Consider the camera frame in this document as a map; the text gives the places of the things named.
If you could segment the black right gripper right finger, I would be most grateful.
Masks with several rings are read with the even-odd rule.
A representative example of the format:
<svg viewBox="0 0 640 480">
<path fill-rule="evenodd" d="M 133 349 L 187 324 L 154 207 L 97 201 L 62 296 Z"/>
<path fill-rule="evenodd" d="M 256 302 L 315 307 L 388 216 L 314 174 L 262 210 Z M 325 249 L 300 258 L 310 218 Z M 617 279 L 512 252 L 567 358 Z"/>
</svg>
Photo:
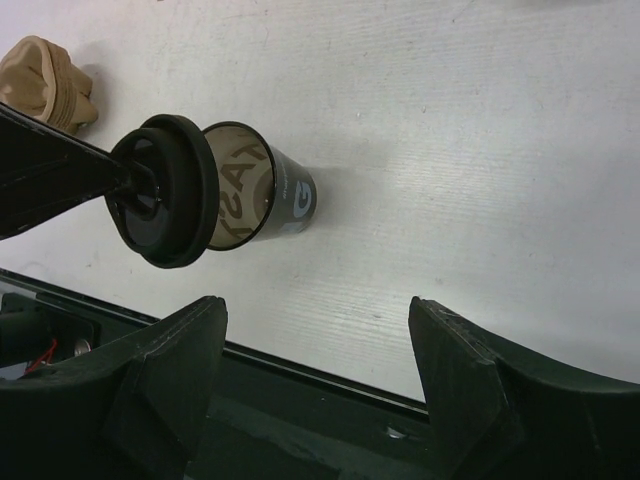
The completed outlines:
<svg viewBox="0 0 640 480">
<path fill-rule="evenodd" d="M 412 299 L 412 347 L 447 479 L 636 479 L 639 387 Z"/>
</svg>

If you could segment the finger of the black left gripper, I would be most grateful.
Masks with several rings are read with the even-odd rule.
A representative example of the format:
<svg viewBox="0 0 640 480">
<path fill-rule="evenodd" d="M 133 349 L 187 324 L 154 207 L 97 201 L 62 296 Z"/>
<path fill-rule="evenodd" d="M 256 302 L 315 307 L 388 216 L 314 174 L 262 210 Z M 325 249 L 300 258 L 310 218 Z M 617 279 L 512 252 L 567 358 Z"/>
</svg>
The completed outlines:
<svg viewBox="0 0 640 480">
<path fill-rule="evenodd" d="M 1 105 L 2 239 L 131 186 L 130 171 L 107 152 Z"/>
</svg>

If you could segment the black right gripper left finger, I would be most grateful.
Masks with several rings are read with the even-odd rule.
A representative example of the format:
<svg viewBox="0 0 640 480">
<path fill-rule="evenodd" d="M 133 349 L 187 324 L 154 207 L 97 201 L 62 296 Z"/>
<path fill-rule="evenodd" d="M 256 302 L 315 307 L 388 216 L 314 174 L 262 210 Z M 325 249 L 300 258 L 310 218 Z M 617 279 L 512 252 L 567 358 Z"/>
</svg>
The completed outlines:
<svg viewBox="0 0 640 480">
<path fill-rule="evenodd" d="M 227 321 L 224 300 L 206 296 L 2 382 L 2 478 L 182 478 L 197 455 Z"/>
</svg>

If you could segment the black paper coffee cup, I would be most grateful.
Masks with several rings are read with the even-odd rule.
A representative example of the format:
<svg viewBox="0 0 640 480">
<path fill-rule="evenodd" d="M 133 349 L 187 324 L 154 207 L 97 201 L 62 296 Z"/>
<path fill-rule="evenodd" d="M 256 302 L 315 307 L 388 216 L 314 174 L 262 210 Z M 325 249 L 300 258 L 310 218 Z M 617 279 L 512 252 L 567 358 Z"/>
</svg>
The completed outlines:
<svg viewBox="0 0 640 480">
<path fill-rule="evenodd" d="M 219 181 L 219 210 L 208 248 L 229 251 L 251 241 L 297 234 L 318 202 L 310 172 L 254 128 L 220 122 L 204 130 Z"/>
</svg>

